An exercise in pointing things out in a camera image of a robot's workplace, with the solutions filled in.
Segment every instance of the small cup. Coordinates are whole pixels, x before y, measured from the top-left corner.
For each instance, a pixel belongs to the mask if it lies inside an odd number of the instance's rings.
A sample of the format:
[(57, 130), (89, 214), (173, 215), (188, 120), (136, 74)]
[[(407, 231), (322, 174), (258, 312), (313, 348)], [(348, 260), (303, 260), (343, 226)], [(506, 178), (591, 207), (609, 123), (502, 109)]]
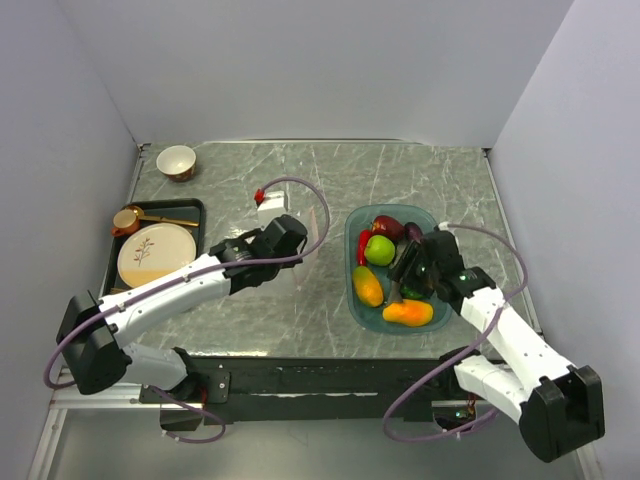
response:
[(160, 152), (156, 166), (169, 180), (186, 182), (196, 171), (196, 152), (184, 145), (169, 147)]
[(120, 210), (113, 217), (113, 228), (111, 229), (111, 235), (114, 237), (121, 237), (123, 235), (131, 235), (140, 228), (140, 219), (133, 212), (125, 208)]

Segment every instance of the apple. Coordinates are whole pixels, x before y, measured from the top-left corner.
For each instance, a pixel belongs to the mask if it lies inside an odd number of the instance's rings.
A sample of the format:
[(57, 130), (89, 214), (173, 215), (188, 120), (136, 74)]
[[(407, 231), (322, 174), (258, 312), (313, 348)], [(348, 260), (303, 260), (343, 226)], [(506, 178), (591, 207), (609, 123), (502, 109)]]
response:
[(386, 267), (393, 261), (396, 247), (391, 240), (382, 235), (374, 235), (367, 242), (364, 256), (373, 265)]
[(389, 215), (378, 215), (373, 220), (371, 233), (383, 235), (393, 242), (398, 242), (404, 236), (404, 226)]

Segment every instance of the green apple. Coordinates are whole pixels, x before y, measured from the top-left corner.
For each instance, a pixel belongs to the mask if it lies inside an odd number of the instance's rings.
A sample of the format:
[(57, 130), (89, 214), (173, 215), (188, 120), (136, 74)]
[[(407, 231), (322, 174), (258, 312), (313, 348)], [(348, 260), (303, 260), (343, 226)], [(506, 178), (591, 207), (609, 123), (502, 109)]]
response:
[(396, 254), (396, 247), (391, 240), (382, 235), (374, 235), (364, 248), (364, 256), (367, 262), (380, 267), (386, 267), (391, 263)]

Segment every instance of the robotic arm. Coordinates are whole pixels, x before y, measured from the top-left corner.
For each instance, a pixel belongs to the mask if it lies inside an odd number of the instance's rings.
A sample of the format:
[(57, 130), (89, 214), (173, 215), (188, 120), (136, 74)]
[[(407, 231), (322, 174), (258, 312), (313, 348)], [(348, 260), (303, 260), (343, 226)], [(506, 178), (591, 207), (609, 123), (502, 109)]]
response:
[[(135, 340), (205, 300), (272, 280), (281, 268), (302, 261), (297, 254), (306, 241), (305, 227), (281, 215), (264, 230), (225, 239), (193, 263), (142, 287), (100, 301), (89, 292), (74, 297), (57, 342), (78, 390), (91, 395), (124, 381), (154, 385), (173, 398), (186, 399), (198, 385), (189, 355), (178, 348), (149, 348)], [(454, 365), (455, 381), (518, 423), (538, 458), (552, 461), (604, 435), (598, 375), (588, 366), (576, 368), (504, 305), (502, 292), (481, 268), (465, 267), (452, 233), (436, 230), (412, 241), (389, 275), (414, 291), (437, 293), (480, 332), (487, 330), (502, 308), (500, 321), (487, 339), (505, 363), (493, 364), (474, 351)], [(45, 383), (53, 388), (66, 386), (49, 380), (52, 362)]]
[[(291, 268), (302, 260), (260, 265), (254, 261), (294, 256), (306, 241), (304, 225), (281, 215), (264, 231), (256, 229), (223, 240), (189, 265), (136, 289), (108, 295), (100, 303), (89, 292), (73, 297), (58, 331), (58, 344), (87, 319), (105, 314), (103, 320), (86, 328), (62, 350), (78, 390), (91, 395), (123, 381), (154, 385), (177, 398), (186, 398), (196, 383), (189, 378), (186, 352), (150, 348), (135, 340), (172, 315), (205, 300), (272, 280), (281, 268)], [(234, 266), (216, 269), (220, 264)], [(203, 270), (211, 271), (194, 275)], [(129, 298), (142, 300), (130, 306)]]
[(525, 443), (550, 462), (604, 435), (600, 377), (576, 368), (505, 304), (504, 294), (479, 267), (467, 268), (447, 224), (409, 244), (391, 280), (425, 295), (434, 292), (480, 332), (504, 360), (494, 365), (477, 351), (455, 364), (458, 385), (486, 399), (520, 428)]

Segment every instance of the red apple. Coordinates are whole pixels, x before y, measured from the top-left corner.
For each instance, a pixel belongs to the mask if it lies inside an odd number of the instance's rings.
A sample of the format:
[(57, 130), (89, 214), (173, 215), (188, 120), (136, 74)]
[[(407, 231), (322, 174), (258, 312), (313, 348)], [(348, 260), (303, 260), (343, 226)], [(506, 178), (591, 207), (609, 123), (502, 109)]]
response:
[(404, 227), (395, 218), (388, 215), (378, 215), (371, 227), (373, 235), (382, 235), (392, 242), (398, 242), (404, 236)]

